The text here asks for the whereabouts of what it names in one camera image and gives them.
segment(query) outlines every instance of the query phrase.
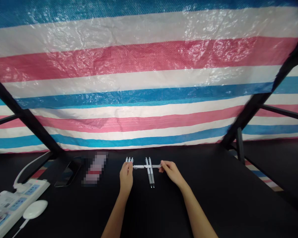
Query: plug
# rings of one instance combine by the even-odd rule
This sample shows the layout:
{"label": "plug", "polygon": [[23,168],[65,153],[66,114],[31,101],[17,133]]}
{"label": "plug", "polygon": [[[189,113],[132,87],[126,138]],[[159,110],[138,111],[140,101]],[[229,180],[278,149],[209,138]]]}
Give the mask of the plug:
{"label": "plug", "polygon": [[31,187],[31,184],[29,183],[26,183],[26,184],[17,183],[13,185],[13,188],[15,188],[18,193],[24,193],[30,187]]}

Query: hand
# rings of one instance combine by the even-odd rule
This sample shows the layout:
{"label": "hand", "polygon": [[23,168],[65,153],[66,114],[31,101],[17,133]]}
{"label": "hand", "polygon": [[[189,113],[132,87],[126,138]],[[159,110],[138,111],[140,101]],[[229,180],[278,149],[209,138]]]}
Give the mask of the hand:
{"label": "hand", "polygon": [[132,162],[124,162],[122,169],[120,170],[120,194],[124,196],[129,196],[130,190],[133,183],[132,177]]}
{"label": "hand", "polygon": [[159,172],[163,173],[166,171],[169,178],[180,188],[182,189],[187,185],[186,181],[182,177],[180,171],[178,170],[176,164],[172,161],[164,161],[161,160],[161,168],[159,168]]}

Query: forearm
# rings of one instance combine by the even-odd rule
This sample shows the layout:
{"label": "forearm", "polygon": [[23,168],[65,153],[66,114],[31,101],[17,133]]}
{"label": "forearm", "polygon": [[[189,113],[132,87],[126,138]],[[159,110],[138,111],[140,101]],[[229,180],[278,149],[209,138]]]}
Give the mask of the forearm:
{"label": "forearm", "polygon": [[124,194],[122,192],[119,193],[115,206],[103,231],[102,238],[120,237],[127,199],[127,194]]}
{"label": "forearm", "polygon": [[218,238],[187,183],[179,187],[189,215],[194,238]]}

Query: left hand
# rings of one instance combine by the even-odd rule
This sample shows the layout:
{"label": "left hand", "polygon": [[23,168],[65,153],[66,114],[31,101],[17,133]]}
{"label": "left hand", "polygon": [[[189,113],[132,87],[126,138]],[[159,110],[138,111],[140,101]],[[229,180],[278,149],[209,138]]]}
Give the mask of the left hand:
{"label": "left hand", "polygon": [[120,170],[120,193],[125,196],[129,196],[132,184],[132,162],[124,162],[122,169]]}

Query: right hand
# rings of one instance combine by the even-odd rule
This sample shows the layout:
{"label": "right hand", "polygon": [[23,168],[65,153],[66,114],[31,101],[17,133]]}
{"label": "right hand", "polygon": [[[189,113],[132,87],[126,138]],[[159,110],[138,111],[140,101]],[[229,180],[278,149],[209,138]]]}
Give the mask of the right hand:
{"label": "right hand", "polygon": [[176,164],[172,161],[161,160],[161,168],[159,172],[163,173],[166,171],[169,178],[181,189],[187,185],[186,181],[182,177],[180,171],[178,170]]}

